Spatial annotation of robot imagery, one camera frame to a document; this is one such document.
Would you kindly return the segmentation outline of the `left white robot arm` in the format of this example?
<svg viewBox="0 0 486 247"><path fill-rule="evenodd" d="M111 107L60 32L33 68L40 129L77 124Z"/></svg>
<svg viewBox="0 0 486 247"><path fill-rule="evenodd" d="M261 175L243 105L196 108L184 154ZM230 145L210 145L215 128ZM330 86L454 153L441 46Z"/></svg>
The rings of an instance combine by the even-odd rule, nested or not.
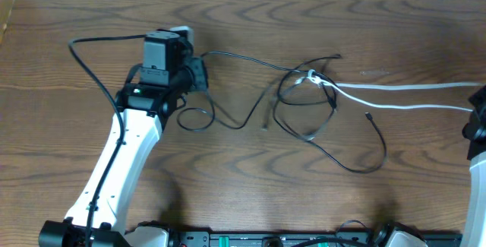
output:
<svg viewBox="0 0 486 247"><path fill-rule="evenodd" d="M208 88L207 70L194 56L187 26L141 35L144 56L109 102L114 109L106 145L84 190L61 222L47 220L41 246L171 246L169 231L153 223L131 232L131 198L155 144L184 94Z"/></svg>

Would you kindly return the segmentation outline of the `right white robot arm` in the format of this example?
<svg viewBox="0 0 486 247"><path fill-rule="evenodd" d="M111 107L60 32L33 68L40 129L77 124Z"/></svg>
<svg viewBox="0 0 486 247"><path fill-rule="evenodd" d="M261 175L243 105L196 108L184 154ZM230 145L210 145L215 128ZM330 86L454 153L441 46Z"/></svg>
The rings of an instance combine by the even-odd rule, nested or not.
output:
<svg viewBox="0 0 486 247"><path fill-rule="evenodd" d="M461 247L485 247L485 87L469 97L474 107L462 135L469 140L469 208Z"/></svg>

